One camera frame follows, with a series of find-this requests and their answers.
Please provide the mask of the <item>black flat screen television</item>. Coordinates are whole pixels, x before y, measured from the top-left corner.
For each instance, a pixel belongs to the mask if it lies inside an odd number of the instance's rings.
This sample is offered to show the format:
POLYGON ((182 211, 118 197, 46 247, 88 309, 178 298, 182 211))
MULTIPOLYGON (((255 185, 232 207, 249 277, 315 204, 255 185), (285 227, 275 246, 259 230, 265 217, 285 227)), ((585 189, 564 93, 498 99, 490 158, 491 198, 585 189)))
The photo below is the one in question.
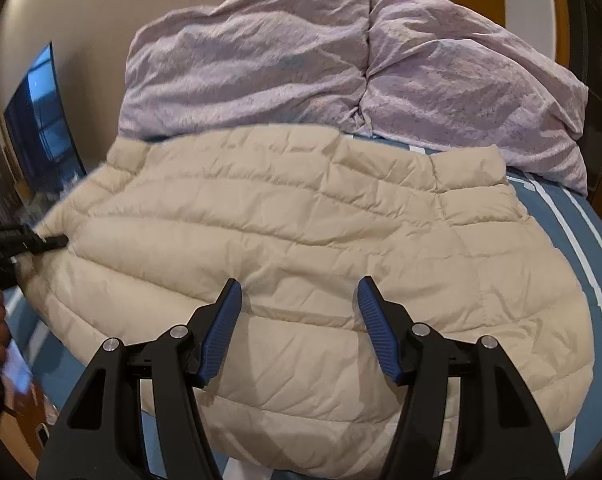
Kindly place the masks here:
POLYGON ((51 44, 26 71, 4 118, 16 160, 33 193, 60 194, 86 176, 66 120, 51 44))

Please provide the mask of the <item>lilac floral duvet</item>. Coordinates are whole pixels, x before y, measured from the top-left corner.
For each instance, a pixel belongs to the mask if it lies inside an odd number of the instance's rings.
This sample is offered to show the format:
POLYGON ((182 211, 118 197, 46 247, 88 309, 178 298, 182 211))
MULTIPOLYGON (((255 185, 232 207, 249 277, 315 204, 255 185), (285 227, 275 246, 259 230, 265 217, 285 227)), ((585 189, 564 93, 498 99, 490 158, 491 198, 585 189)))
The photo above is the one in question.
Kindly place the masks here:
POLYGON ((570 70, 450 0, 225 0, 138 29, 118 132, 307 124, 435 151, 495 145, 585 193, 587 99, 570 70))

